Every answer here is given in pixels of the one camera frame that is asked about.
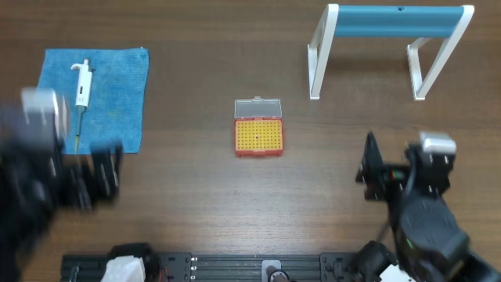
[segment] brown wood surface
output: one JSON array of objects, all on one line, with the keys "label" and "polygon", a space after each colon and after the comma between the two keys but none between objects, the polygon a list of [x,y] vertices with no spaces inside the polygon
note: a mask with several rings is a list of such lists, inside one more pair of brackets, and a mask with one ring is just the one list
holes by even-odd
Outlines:
[{"label": "brown wood surface", "polygon": [[[354,183],[369,130],[389,161],[400,161],[419,130],[455,139],[445,199],[473,248],[501,269],[501,2],[470,1],[470,26],[425,101],[412,97],[412,39],[342,38],[313,103],[306,45],[327,3],[1,0],[3,100],[37,84],[45,49],[150,50],[142,147],[124,159],[117,203],[91,215],[60,212],[24,279],[56,281],[62,254],[136,241],[211,254],[356,251],[387,216]],[[438,47],[420,50],[422,66]],[[283,157],[234,155],[234,100],[254,96],[282,100]]]}]

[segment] pipette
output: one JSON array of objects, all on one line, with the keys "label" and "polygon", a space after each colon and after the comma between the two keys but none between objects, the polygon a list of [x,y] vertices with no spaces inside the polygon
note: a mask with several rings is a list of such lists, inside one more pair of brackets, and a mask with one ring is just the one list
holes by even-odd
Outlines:
[{"label": "pipette", "polygon": [[88,108],[88,101],[91,95],[92,72],[88,68],[88,59],[84,59],[84,63],[76,63],[71,66],[71,70],[80,70],[78,75],[78,88],[77,88],[77,108],[78,123],[77,135],[75,137],[75,154],[78,153],[78,143],[80,142],[81,119],[84,112]]}]

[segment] wood grain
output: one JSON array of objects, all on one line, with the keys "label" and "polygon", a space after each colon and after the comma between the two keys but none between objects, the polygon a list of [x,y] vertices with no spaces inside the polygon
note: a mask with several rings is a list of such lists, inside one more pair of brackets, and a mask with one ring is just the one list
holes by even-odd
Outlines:
[{"label": "wood grain", "polygon": [[[310,102],[306,45],[326,3],[0,1],[3,100],[37,84],[45,49],[150,50],[142,148],[124,159],[118,202],[91,215],[59,213],[24,279],[58,280],[62,254],[136,241],[211,254],[356,251],[387,216],[354,183],[369,130],[389,161],[419,130],[456,140],[445,199],[474,249],[501,269],[500,2],[470,1],[470,27],[425,101],[412,99],[412,39],[343,38],[321,100]],[[422,66],[438,47],[420,50]],[[282,100],[282,157],[234,157],[233,103],[254,96]]]}]

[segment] pipette tip box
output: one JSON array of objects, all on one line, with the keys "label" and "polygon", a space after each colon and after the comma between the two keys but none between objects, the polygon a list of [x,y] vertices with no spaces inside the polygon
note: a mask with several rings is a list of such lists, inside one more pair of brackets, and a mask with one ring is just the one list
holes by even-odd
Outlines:
[{"label": "pipette tip box", "polygon": [[283,120],[280,99],[235,101],[235,152],[242,156],[281,156]]}]

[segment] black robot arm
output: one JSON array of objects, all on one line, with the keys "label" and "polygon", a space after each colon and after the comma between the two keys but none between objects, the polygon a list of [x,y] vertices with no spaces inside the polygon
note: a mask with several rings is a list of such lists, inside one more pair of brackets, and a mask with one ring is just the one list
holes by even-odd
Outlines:
[{"label": "black robot arm", "polygon": [[469,237],[442,198],[455,156],[450,137],[422,132],[420,143],[405,150],[409,164],[386,164],[370,133],[356,182],[366,184],[366,200],[387,203],[398,264],[416,281],[501,281],[468,248]]}]

